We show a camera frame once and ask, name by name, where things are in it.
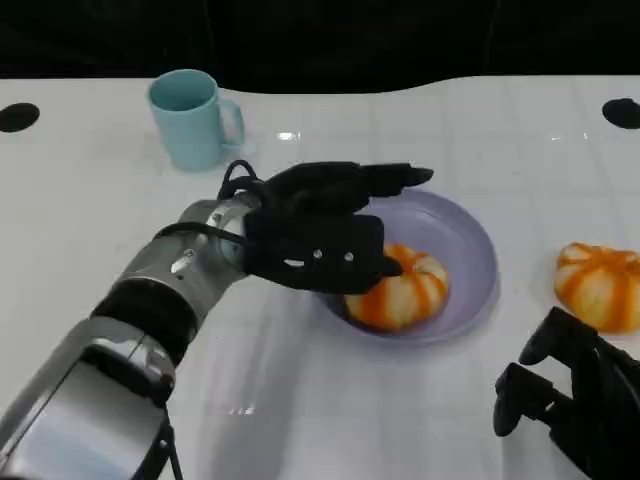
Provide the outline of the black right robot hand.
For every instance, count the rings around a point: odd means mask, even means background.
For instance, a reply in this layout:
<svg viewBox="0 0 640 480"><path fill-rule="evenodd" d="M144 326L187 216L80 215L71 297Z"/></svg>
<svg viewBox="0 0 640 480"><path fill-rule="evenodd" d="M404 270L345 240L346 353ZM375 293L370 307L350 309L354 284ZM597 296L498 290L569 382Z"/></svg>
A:
<svg viewBox="0 0 640 480"><path fill-rule="evenodd" d="M548 357L569 369L571 395L530 371ZM549 311L495 391L497 436L527 417L547 425L551 440L587 477L638 478L639 362L570 313Z"/></svg>

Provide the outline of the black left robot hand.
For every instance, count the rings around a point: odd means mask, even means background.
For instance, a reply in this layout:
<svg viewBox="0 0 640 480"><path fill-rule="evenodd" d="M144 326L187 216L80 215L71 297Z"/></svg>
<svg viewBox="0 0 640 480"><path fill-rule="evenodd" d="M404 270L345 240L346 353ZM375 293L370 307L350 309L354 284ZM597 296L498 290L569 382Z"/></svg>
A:
<svg viewBox="0 0 640 480"><path fill-rule="evenodd" d="M384 226L362 214L373 198L428 182L408 163L303 163L265 183L267 203L245 219L247 273L294 289L360 292L401 274L384 251Z"/></svg>

